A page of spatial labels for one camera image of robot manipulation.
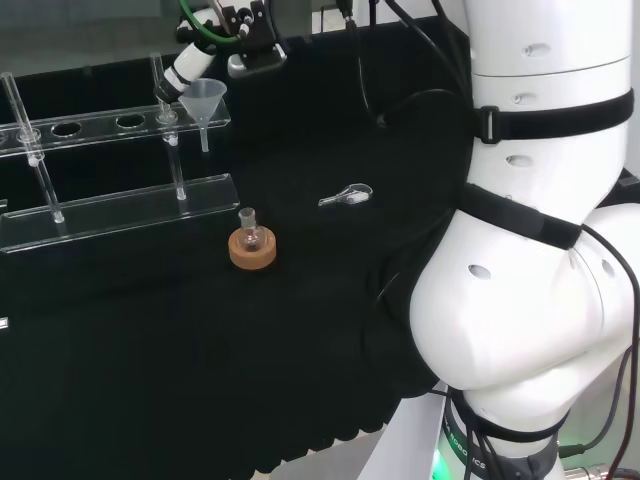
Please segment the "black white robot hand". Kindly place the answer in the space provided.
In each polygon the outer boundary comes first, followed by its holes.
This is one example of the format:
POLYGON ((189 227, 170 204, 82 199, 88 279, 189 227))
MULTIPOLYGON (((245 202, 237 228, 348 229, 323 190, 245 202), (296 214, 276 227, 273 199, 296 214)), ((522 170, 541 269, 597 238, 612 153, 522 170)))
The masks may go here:
POLYGON ((166 103, 178 101, 218 54, 226 58, 233 79, 274 70, 287 60, 268 1, 209 1, 199 9, 180 1, 178 6, 176 38, 186 48, 164 70, 154 90, 166 103))

